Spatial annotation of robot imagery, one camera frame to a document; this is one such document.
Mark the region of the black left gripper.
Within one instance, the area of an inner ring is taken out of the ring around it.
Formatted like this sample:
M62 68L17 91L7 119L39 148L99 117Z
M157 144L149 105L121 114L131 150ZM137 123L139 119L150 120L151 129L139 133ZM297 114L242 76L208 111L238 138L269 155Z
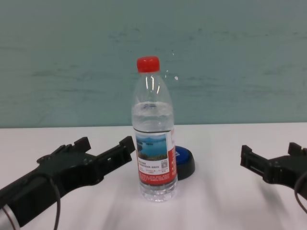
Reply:
M91 149L88 137L82 137L74 144L61 145L51 154L36 160L36 169L22 176L0 190L0 207L8 206L18 224L23 227L67 193L84 186L100 183L104 176L132 161L135 151L132 136L94 158L88 163L81 160L77 165L46 165L43 162L70 153L86 153Z

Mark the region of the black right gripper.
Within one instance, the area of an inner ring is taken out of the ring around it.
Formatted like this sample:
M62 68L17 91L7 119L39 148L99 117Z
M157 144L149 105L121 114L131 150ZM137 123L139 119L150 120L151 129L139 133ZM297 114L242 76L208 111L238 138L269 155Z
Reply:
M299 177L307 171L307 148L290 142L288 156L266 159L242 145L240 165L262 177L268 184L294 189Z

